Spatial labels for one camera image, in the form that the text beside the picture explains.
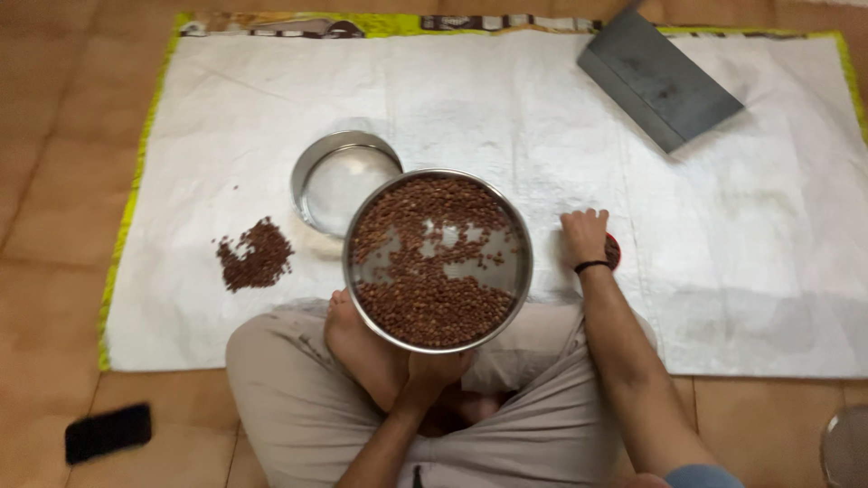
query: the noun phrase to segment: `blue sleeve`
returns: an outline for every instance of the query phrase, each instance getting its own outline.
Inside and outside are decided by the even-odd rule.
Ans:
[[[672,488],[745,488],[729,471],[712,465],[682,466],[664,479]]]

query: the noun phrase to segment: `white cloth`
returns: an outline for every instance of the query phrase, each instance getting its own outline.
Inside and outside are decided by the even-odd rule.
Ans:
[[[341,288],[340,244],[294,215],[289,177],[322,135],[367,129],[405,169],[503,191],[532,234],[533,301],[575,296],[558,215],[607,208],[617,280],[672,373],[868,375],[868,150],[834,40],[673,39],[747,110],[666,156],[576,67],[589,39],[182,38],[108,317],[112,367],[223,366],[245,320]],[[211,240],[266,215],[293,272],[230,293]]]

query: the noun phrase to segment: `pile of brown seeds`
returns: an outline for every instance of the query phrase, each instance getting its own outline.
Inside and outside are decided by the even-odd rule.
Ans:
[[[433,224],[430,232],[427,221]],[[482,229],[478,240],[468,238],[471,225]],[[452,246],[443,244],[444,226],[458,229]],[[492,232],[501,229],[508,240],[506,214],[472,181],[419,178],[383,193],[358,222],[352,259],[365,263],[391,239],[390,231],[401,246],[389,253],[389,265],[378,270],[388,282],[359,284],[362,307],[385,331],[413,345],[447,347],[478,339],[503,322],[512,296],[480,285],[472,276],[449,278],[444,265],[475,260],[487,269],[484,260],[491,260],[499,266],[501,253],[481,251]],[[434,245],[434,255],[421,252],[426,241]]]
[[[615,242],[615,239],[606,236],[605,249],[606,260],[608,261],[608,268],[614,270],[615,267],[618,266],[618,262],[621,260],[621,247],[618,246],[618,243]]]
[[[241,234],[235,249],[234,240],[224,235],[217,247],[217,257],[223,266],[226,289],[235,293],[240,288],[265,288],[277,283],[280,276],[291,273],[289,256],[295,254],[280,229],[266,217]],[[237,251],[245,247],[243,254]]]

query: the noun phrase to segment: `orange floor tile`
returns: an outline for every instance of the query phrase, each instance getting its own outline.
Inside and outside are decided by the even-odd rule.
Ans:
[[[0,2],[0,486],[265,487],[225,371],[103,373],[95,323],[163,49],[178,10],[608,18],[626,0]],[[648,0],[660,23],[840,29],[868,100],[868,9],[796,0]],[[819,488],[819,439],[868,381],[678,378],[685,411],[748,488]],[[88,412],[153,407],[144,448],[69,469]],[[626,456],[619,474],[632,473]]]

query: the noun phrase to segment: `black smartphone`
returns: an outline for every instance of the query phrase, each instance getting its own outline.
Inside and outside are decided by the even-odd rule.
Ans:
[[[95,456],[145,445],[151,439],[147,403],[77,420],[66,428],[66,462],[74,465]]]

